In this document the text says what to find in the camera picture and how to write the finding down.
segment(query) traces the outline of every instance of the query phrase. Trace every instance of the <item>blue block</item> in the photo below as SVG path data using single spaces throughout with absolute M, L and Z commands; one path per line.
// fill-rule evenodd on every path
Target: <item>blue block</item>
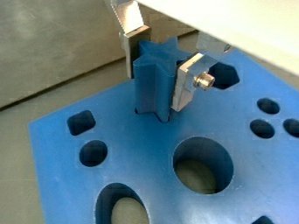
M 137 114 L 134 80 L 31 122 L 47 224 L 109 224 L 123 197 L 142 202 L 153 224 L 299 223 L 299 93 L 238 50 L 222 63 L 239 82 L 199 89 L 170 122 Z M 74 136 L 82 111 L 97 124 Z M 187 158 L 213 170 L 217 193 L 178 179 Z
M 169 38 L 162 44 L 139 42 L 141 57 L 135 60 L 135 108 L 139 114 L 155 113 L 166 123 L 177 79 L 177 65 L 193 54 L 178 49 L 178 38 Z

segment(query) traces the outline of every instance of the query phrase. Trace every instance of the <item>hex bolt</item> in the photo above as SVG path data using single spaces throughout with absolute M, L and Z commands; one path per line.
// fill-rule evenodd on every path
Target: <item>hex bolt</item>
M 207 72 L 201 73 L 199 75 L 194 76 L 194 83 L 193 85 L 197 88 L 202 88 L 207 90 L 214 84 L 215 78 Z

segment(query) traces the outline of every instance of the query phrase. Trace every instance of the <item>circular hole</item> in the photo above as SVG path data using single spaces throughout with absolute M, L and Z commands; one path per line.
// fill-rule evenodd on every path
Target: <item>circular hole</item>
M 299 137 L 299 122 L 295 119 L 285 120 L 285 130 L 291 136 Z
M 219 193 L 230 185 L 234 174 L 230 154 L 206 137 L 193 137 L 179 144 L 173 165 L 182 183 L 198 193 Z
M 89 142 L 81 149 L 79 161 L 89 167 L 97 166 L 105 161 L 107 154 L 107 145 L 102 141 L 95 140 Z
M 258 119 L 250 123 L 253 132 L 262 138 L 271 138 L 275 135 L 275 129 L 273 125 Z
M 281 110 L 278 103 L 267 98 L 258 100 L 257 105 L 270 115 L 275 115 Z

